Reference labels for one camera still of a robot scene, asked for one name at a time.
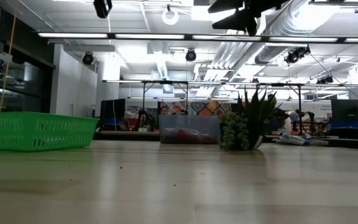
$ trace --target wooden table surface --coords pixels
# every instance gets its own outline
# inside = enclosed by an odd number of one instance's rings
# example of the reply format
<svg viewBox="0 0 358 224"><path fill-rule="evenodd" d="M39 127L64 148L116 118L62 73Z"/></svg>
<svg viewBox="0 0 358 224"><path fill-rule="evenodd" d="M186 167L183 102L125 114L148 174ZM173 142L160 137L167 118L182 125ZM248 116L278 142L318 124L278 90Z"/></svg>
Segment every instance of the wooden table surface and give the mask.
<svg viewBox="0 0 358 224"><path fill-rule="evenodd" d="M0 224L358 223L358 150L93 141L0 151Z"/></svg>

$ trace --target desk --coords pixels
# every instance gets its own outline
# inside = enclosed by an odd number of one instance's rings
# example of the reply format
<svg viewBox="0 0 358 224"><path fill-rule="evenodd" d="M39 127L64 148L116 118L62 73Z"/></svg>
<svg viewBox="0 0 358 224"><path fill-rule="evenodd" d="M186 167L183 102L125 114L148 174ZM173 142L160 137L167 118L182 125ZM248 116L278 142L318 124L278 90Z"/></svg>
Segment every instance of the desk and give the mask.
<svg viewBox="0 0 358 224"><path fill-rule="evenodd" d="M331 135L337 135L340 139L358 139L358 128L331 128Z"/></svg>

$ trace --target plant pot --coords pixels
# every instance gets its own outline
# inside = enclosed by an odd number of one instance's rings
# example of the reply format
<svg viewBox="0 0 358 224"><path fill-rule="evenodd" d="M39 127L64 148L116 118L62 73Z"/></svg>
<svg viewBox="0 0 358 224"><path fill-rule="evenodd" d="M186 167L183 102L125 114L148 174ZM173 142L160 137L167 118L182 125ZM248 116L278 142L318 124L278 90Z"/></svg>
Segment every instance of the plant pot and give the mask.
<svg viewBox="0 0 358 224"><path fill-rule="evenodd" d="M247 123L247 129L248 129L248 141L249 141L249 149L257 149L265 136L264 131L264 124L261 123L253 123L249 121Z"/></svg>

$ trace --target exposed pipe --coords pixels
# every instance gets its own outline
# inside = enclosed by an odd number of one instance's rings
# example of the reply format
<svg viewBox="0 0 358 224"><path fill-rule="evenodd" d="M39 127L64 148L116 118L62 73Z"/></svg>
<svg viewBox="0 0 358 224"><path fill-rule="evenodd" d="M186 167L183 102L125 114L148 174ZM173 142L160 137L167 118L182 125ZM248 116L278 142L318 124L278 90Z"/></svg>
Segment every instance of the exposed pipe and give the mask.
<svg viewBox="0 0 358 224"><path fill-rule="evenodd" d="M22 6L24 6L27 10L29 10L33 15L35 15L38 19L40 19L45 25L49 26L52 30L55 30L48 22L46 22L42 17L40 17L36 12L34 12L29 6L26 6L21 0L18 0Z"/></svg>

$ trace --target computer monitor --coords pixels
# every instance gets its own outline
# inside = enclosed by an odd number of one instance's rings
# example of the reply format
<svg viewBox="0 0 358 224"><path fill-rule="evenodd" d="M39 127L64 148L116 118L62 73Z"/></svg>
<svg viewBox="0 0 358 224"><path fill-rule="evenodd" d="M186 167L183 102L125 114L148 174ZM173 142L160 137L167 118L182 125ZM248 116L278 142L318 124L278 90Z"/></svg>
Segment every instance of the computer monitor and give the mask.
<svg viewBox="0 0 358 224"><path fill-rule="evenodd" d="M103 100L100 110L100 118L102 121L105 119L124 118L125 113L125 99L119 100Z"/></svg>
<svg viewBox="0 0 358 224"><path fill-rule="evenodd" d="M358 100L331 100L333 122L358 122Z"/></svg>

